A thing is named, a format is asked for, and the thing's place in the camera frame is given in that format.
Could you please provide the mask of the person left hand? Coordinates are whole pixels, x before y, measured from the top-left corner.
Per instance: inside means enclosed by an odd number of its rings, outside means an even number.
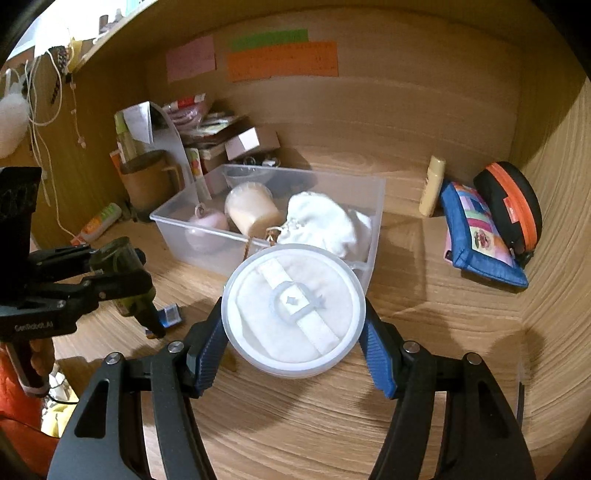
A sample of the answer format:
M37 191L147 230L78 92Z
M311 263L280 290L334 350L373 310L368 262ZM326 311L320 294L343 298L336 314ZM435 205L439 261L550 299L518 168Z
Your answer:
M51 338L19 341L14 346L18 377L23 388L35 394L48 390L48 376L55 361Z

